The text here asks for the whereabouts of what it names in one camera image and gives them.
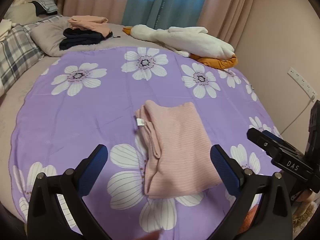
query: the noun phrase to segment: blue curtain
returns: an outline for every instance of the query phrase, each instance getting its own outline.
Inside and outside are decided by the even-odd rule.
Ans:
[[[128,0],[123,25],[154,29],[196,26],[204,0]]]

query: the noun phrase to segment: power strip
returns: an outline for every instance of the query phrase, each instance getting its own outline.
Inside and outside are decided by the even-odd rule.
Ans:
[[[312,98],[312,96],[315,96],[315,98],[317,97],[316,91],[294,68],[291,67],[288,71],[288,74],[299,84],[299,86],[307,93],[310,98]]]

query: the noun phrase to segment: folded pink garment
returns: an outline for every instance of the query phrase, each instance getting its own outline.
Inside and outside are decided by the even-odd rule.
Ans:
[[[73,30],[92,30],[101,33],[105,38],[111,32],[110,28],[108,27],[107,21],[108,19],[105,17],[97,17],[90,15],[72,16],[68,20],[68,22],[70,23],[70,28]]]
[[[197,194],[221,183],[193,103],[162,107],[148,100],[136,117],[145,124],[139,127],[148,148],[144,192],[149,198]]]

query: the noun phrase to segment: purple blanket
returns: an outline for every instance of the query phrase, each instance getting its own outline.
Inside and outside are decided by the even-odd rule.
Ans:
[[[27,220],[39,172],[62,174],[104,144],[109,159],[84,201],[114,240],[132,240],[159,228],[163,239],[207,239],[235,198],[223,185],[198,195],[146,198],[147,155],[134,111],[148,99],[168,107],[193,102],[212,144],[256,174],[278,171],[246,138],[250,127],[280,135],[238,70],[212,69],[159,49],[69,52],[35,82],[12,134],[12,197],[21,216]],[[62,195],[59,200],[70,227],[79,231]],[[256,195],[252,206],[258,200]]]

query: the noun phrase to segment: white label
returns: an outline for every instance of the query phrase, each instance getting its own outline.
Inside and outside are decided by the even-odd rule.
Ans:
[[[137,125],[138,126],[144,126],[144,120],[141,118],[137,118]]]

